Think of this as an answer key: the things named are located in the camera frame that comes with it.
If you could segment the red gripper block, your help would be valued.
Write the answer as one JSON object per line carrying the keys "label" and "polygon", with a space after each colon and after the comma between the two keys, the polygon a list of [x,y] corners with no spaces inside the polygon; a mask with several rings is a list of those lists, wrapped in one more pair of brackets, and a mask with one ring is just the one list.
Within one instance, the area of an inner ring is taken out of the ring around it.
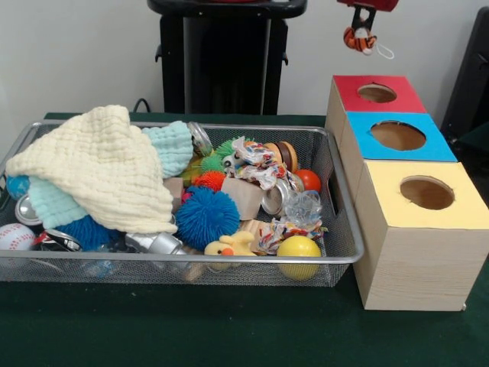
{"label": "red gripper block", "polygon": [[[366,20],[366,28],[370,31],[377,11],[392,12],[396,8],[399,0],[337,0],[337,2],[349,7],[361,6],[364,8],[374,8],[368,10],[369,15]],[[364,19],[361,17],[361,7],[355,7],[355,13],[352,19],[353,29],[364,27]]]}

